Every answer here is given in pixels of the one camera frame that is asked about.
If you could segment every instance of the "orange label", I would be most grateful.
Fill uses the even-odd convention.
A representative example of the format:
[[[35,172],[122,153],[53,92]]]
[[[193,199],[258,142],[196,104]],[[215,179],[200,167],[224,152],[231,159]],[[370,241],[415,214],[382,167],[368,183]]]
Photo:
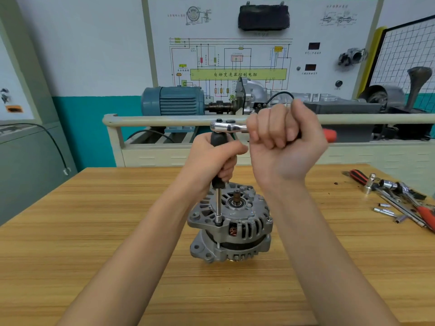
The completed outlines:
[[[6,109],[9,113],[23,113],[23,108],[19,105],[6,105]]]

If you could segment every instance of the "wooden tabletop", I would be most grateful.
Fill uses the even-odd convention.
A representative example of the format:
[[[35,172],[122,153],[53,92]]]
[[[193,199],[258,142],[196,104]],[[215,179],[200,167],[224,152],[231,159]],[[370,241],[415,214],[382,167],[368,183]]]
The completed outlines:
[[[383,200],[341,174],[352,168],[389,178],[368,165],[316,165],[307,186],[397,318],[435,324],[435,235],[371,211]],[[88,168],[0,227],[0,325],[55,324],[179,169]],[[250,166],[233,181],[260,193]],[[316,324],[276,228],[269,252],[210,265],[190,256],[197,232],[184,227],[140,325]]]

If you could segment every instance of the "gear shift lever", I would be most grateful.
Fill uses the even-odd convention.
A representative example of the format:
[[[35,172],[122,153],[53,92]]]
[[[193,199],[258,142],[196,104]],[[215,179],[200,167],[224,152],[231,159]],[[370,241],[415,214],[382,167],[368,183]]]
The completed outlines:
[[[405,110],[410,110],[414,107],[418,93],[421,87],[432,76],[432,69],[430,67],[416,66],[408,70],[409,78],[411,79],[411,89],[409,92],[408,101],[406,102]]]

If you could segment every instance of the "person's right hand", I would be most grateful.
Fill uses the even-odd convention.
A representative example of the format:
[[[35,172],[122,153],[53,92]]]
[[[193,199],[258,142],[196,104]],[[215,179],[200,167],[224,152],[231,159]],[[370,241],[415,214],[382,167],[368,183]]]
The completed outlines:
[[[317,115],[300,99],[290,108],[277,104],[251,114],[247,128],[254,176],[264,194],[304,185],[308,170],[328,147]],[[296,139],[299,130],[302,137]]]

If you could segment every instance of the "forearm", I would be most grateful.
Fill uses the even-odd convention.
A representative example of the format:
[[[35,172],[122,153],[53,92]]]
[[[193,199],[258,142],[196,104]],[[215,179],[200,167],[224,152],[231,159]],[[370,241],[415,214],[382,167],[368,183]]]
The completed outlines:
[[[59,325],[136,325],[166,268],[193,201],[175,185],[150,208]]]
[[[278,232],[318,323],[399,325],[356,267],[302,185],[266,196]]]

